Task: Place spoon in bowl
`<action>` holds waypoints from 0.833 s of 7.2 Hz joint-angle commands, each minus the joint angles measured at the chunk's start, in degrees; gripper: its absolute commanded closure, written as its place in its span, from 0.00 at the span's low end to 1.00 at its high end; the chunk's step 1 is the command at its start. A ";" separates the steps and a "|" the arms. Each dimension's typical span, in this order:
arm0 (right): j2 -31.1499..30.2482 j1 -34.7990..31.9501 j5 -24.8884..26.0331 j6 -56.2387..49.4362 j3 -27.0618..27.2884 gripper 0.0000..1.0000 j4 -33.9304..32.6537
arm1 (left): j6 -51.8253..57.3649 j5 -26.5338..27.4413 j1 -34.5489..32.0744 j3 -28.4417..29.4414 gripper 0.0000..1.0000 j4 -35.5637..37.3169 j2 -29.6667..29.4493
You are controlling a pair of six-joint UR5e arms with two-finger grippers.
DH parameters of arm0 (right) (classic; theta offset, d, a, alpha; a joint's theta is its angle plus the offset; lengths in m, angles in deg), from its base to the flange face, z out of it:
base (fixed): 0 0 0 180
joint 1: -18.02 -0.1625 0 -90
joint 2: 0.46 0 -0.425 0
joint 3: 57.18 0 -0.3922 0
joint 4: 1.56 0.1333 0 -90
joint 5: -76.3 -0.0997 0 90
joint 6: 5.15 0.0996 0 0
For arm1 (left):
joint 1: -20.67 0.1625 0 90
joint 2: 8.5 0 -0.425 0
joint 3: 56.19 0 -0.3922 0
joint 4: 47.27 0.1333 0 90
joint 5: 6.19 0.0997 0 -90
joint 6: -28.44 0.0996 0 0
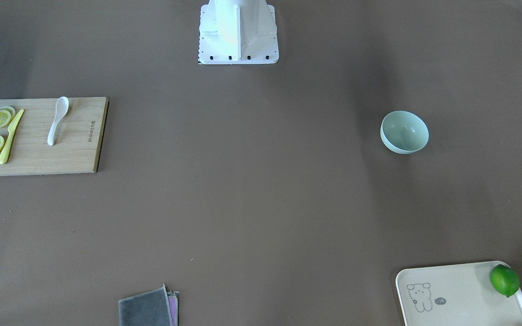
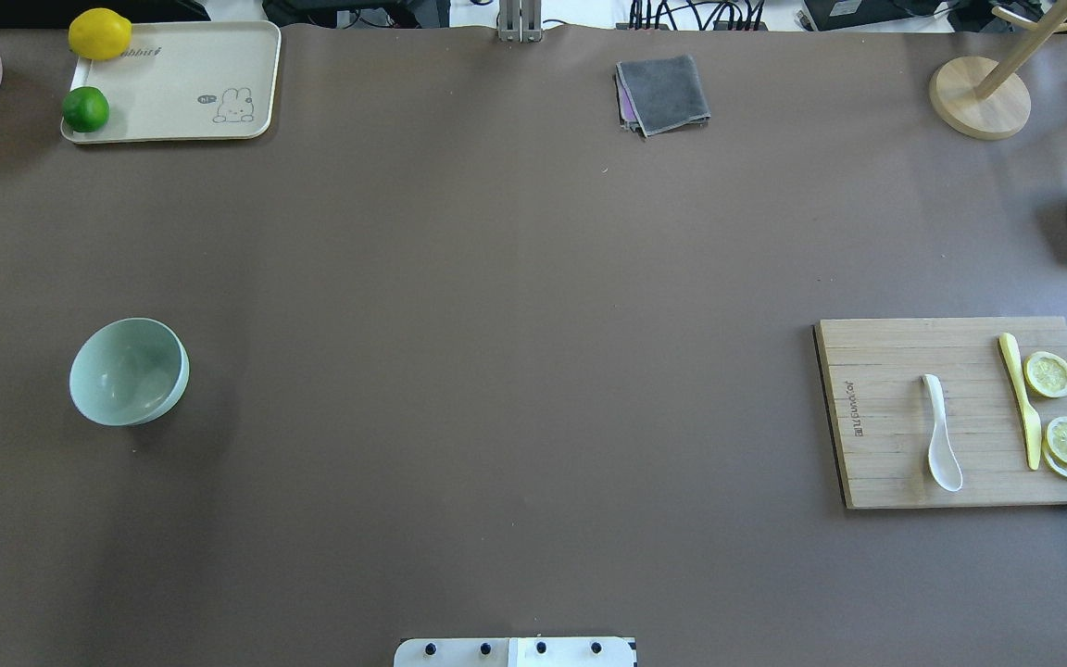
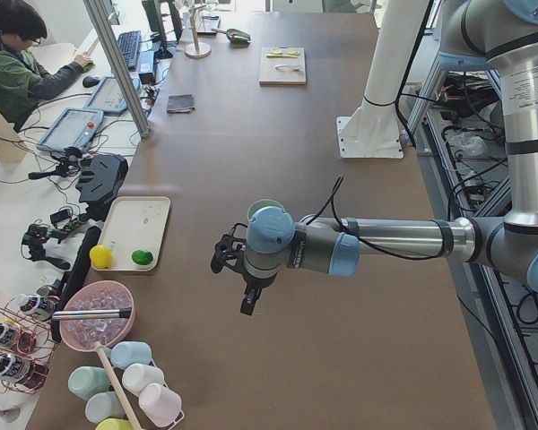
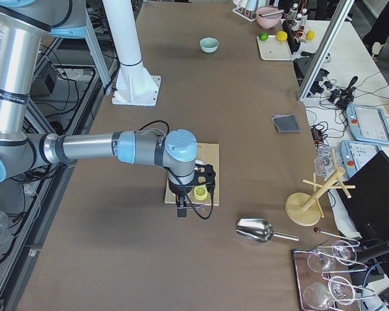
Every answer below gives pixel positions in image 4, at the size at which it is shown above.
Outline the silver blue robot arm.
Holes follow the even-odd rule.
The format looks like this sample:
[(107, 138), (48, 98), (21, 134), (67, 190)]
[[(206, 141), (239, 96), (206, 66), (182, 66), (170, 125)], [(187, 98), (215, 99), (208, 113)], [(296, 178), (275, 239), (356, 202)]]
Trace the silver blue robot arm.
[(187, 130), (158, 129), (97, 135), (25, 134), (22, 130), (30, 87), (46, 36), (85, 38), (84, 1), (0, 1), (0, 182), (43, 165), (111, 157), (168, 172), (178, 216), (191, 204), (189, 192), (215, 186), (211, 165), (196, 162), (196, 137)]

